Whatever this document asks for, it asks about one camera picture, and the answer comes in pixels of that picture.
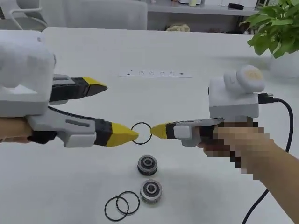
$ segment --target white table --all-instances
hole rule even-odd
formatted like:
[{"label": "white table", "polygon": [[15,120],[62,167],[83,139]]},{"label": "white table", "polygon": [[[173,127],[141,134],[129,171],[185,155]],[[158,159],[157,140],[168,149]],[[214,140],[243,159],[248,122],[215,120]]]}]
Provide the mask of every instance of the white table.
[{"label": "white table", "polygon": [[[246,44],[250,38],[246,35],[76,28],[48,28],[44,35],[56,53],[57,73],[90,76],[108,85],[104,93],[59,108],[127,126],[139,121],[153,126],[208,118],[211,77],[248,63],[264,69],[269,59],[269,54],[255,55]],[[183,70],[193,78],[118,77],[127,68]],[[298,87],[267,79],[267,91],[287,100],[296,119]],[[262,105],[259,121],[285,147],[286,109],[280,104]],[[140,141],[147,138],[146,128],[139,131]],[[294,138],[291,148],[296,156],[298,142]],[[182,147],[178,140],[153,137],[143,146],[128,143],[77,149],[63,148],[55,140],[45,146],[2,144],[0,149],[2,224],[110,224],[104,205],[125,190],[139,192],[147,178],[136,165],[144,154],[158,160],[154,178],[163,186],[163,199],[154,208],[141,202],[138,212],[120,223],[239,224],[264,191],[261,183],[241,175],[228,158],[207,158],[200,149]],[[134,198],[127,198],[134,209]],[[108,209],[110,216],[120,217],[114,206]],[[268,195],[248,223],[292,222]]]}]

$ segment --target human arm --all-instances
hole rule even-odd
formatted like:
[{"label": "human arm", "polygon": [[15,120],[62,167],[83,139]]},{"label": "human arm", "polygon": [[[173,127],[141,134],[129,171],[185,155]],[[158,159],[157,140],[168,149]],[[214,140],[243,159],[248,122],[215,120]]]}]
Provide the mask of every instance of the human arm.
[{"label": "human arm", "polygon": [[235,150],[242,169],[260,180],[290,219],[299,223],[299,160],[277,146],[261,128],[218,127],[214,134],[224,146],[201,145],[207,155],[228,156],[229,150]]}]

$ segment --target yellow object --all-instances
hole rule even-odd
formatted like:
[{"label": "yellow object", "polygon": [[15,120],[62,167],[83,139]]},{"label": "yellow object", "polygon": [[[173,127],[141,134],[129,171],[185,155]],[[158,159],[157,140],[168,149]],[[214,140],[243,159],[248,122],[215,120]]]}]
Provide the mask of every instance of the yellow object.
[{"label": "yellow object", "polygon": [[187,24],[173,24],[166,31],[190,32]]},{"label": "yellow object", "polygon": [[196,6],[197,0],[190,0],[189,6]]},{"label": "yellow object", "polygon": [[128,127],[121,124],[112,123],[112,135],[110,136],[106,146],[119,146],[137,139],[138,136],[139,134],[137,132],[132,131]]},{"label": "yellow object", "polygon": [[249,80],[261,80],[263,79],[263,74],[259,70],[249,70],[245,71],[245,74]]},{"label": "yellow object", "polygon": [[167,139],[166,124],[160,124],[152,127],[150,133],[161,139]]},{"label": "yellow object", "polygon": [[94,80],[93,78],[90,78],[90,77],[82,77],[82,78],[90,85],[95,84],[95,85],[102,85],[102,86],[107,87],[105,84],[100,83],[97,80]]}]

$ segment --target white mount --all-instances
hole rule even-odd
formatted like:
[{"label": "white mount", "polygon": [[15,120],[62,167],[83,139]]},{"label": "white mount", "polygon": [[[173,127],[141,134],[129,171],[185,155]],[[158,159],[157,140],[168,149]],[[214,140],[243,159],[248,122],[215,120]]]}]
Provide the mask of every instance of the white mount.
[{"label": "white mount", "polygon": [[0,31],[0,117],[46,111],[55,57],[42,40],[36,31]]},{"label": "white mount", "polygon": [[265,81],[261,71],[251,65],[212,79],[209,85],[210,117],[224,118],[225,121],[257,118],[257,93],[264,89]]}]

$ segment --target shelf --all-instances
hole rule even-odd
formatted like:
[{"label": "shelf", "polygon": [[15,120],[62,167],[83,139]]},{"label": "shelf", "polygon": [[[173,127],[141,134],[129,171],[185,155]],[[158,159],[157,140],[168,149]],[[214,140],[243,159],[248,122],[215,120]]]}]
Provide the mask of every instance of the shelf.
[{"label": "shelf", "polygon": [[148,3],[149,12],[237,16],[250,16],[258,12],[255,8],[248,7],[245,7],[243,10],[236,10],[230,9],[227,6],[198,5],[192,7],[179,2],[171,2],[171,0],[157,0],[156,3],[151,3],[150,0],[145,1]]}]

